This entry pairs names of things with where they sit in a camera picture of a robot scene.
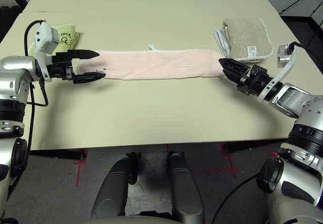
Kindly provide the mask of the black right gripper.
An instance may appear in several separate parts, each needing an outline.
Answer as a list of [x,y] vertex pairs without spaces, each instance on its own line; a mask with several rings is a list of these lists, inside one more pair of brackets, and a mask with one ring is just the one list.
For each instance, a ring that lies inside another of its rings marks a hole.
[[259,96],[273,78],[267,70],[251,69],[250,66],[234,59],[222,58],[219,63],[225,76],[237,84],[238,91],[246,95]]

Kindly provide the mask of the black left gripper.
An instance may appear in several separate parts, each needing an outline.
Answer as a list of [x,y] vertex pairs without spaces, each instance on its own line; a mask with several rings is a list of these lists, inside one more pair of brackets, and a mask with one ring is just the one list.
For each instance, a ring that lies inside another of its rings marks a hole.
[[51,78],[73,80],[74,84],[91,83],[105,77],[103,72],[87,72],[75,75],[72,59],[88,60],[100,56],[99,53],[87,49],[71,49],[67,52],[57,52],[51,57],[52,64],[47,66]]

